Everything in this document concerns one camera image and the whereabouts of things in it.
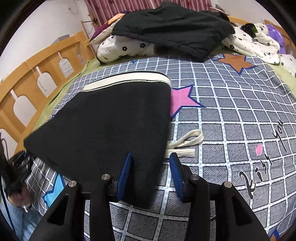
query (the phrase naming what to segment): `curtain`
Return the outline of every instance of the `curtain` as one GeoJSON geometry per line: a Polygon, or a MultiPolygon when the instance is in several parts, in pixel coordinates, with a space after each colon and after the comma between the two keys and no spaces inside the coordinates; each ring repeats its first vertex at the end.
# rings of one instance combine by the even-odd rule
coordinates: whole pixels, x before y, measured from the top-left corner
{"type": "MultiPolygon", "coordinates": [[[[136,11],[145,8],[157,8],[162,0],[84,0],[87,8],[102,25],[122,11],[136,11]]],[[[209,10],[210,0],[170,0],[195,11],[209,10]]]]}

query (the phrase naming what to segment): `light blue jeans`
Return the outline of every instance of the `light blue jeans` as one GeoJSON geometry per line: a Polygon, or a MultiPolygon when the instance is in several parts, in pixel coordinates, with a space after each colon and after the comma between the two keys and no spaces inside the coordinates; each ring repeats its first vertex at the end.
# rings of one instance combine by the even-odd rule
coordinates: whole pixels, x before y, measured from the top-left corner
{"type": "MultiPolygon", "coordinates": [[[[28,241],[42,217],[41,214],[33,205],[31,208],[28,208],[28,212],[26,213],[22,207],[16,207],[12,205],[7,200],[7,197],[5,197],[5,199],[17,237],[21,241],[28,241]]],[[[0,209],[6,221],[11,227],[11,223],[9,221],[3,200],[1,200],[0,202],[0,209]]]]}

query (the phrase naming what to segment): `drawstring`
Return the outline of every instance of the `drawstring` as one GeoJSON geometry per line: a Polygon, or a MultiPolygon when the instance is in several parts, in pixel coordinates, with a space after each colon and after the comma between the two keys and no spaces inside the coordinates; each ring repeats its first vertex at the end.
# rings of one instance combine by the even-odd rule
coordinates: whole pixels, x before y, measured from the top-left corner
{"type": "Polygon", "coordinates": [[[201,130],[195,129],[195,130],[189,131],[187,134],[182,136],[179,140],[168,144],[167,150],[165,152],[165,157],[169,158],[172,152],[176,152],[178,156],[194,157],[195,149],[175,149],[175,148],[184,147],[184,146],[193,146],[201,143],[203,139],[204,137],[201,130]],[[189,137],[195,137],[195,138],[188,142],[183,142],[185,139],[189,137]]]}

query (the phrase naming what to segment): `white wall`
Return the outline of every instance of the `white wall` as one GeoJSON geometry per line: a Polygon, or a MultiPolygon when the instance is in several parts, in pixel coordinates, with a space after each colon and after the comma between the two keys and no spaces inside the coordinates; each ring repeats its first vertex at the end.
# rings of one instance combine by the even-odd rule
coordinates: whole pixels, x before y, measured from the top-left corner
{"type": "Polygon", "coordinates": [[[240,18],[251,23],[262,23],[263,19],[274,24],[279,23],[272,15],[255,0],[211,0],[212,5],[218,2],[229,15],[240,18]]]}
{"type": "Polygon", "coordinates": [[[82,31],[81,20],[90,20],[83,0],[45,1],[24,21],[5,48],[0,57],[0,79],[58,37],[82,31]]]}

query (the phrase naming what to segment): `metal screw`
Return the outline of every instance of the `metal screw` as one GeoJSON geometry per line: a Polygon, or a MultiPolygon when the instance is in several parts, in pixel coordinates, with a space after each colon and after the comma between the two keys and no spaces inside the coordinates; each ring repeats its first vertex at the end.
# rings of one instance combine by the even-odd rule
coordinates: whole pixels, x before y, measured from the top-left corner
{"type": "Polygon", "coordinates": [[[102,179],[103,180],[108,180],[110,178],[110,175],[109,174],[103,174],[102,175],[102,179]]]}
{"type": "Polygon", "coordinates": [[[198,179],[200,178],[200,176],[199,176],[199,175],[196,175],[196,174],[192,174],[192,175],[190,176],[190,178],[191,178],[192,180],[198,180],[198,179]]]}
{"type": "Polygon", "coordinates": [[[232,184],[230,182],[224,182],[224,186],[226,188],[231,188],[232,187],[232,184]]]}
{"type": "Polygon", "coordinates": [[[76,181],[71,181],[71,182],[69,182],[69,187],[75,187],[76,186],[76,184],[77,184],[77,182],[76,181]]]}

